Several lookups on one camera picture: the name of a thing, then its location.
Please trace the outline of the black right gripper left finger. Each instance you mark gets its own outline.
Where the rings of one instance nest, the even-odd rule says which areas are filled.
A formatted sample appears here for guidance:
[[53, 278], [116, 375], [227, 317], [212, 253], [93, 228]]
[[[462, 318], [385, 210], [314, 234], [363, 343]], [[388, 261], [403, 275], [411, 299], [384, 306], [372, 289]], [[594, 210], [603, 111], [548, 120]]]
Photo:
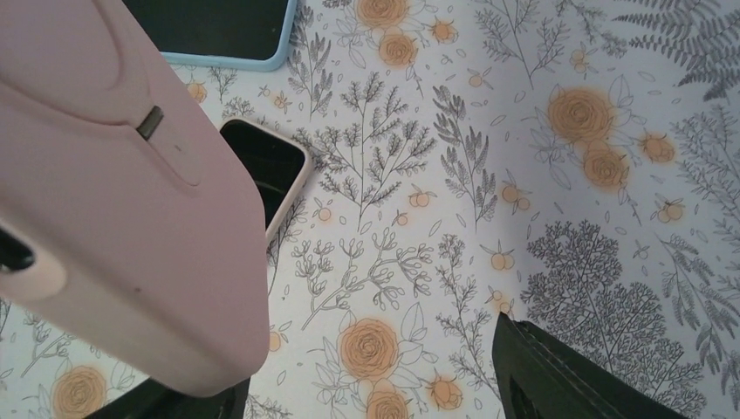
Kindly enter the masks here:
[[210, 397], [194, 397], [147, 379], [87, 416], [91, 419], [243, 418], [250, 379]]

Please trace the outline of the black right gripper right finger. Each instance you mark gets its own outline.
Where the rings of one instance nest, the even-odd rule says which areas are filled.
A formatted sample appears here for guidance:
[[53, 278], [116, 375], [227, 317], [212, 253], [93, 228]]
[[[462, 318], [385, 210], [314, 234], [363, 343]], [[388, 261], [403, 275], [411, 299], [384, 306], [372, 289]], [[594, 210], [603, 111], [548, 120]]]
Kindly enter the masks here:
[[529, 321], [500, 313], [492, 362], [506, 418], [681, 418]]

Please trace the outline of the pink silicone phone case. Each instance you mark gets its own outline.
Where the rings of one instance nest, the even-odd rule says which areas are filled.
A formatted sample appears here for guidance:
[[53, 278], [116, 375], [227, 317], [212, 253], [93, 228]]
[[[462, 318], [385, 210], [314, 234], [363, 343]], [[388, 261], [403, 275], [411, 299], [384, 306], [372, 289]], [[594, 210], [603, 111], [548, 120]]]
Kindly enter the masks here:
[[120, 1], [1, 4], [1, 294], [176, 391], [268, 353], [255, 183]]

